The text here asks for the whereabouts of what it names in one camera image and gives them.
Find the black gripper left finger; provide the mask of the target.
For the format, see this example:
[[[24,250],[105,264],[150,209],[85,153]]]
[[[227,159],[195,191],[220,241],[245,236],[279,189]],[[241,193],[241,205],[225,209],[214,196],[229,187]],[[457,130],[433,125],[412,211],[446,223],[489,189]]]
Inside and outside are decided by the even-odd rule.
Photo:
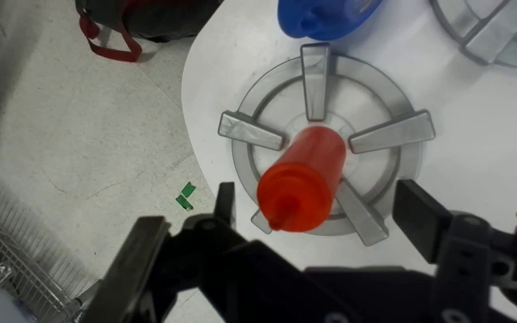
[[[139,218],[82,323],[161,323],[152,275],[171,225],[164,218]]]

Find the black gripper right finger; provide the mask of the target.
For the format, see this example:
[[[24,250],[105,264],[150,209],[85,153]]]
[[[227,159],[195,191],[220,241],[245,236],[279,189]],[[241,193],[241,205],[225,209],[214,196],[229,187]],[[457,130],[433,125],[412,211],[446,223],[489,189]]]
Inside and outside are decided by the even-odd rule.
[[[437,263],[453,214],[414,180],[396,186],[394,221],[430,264]]]

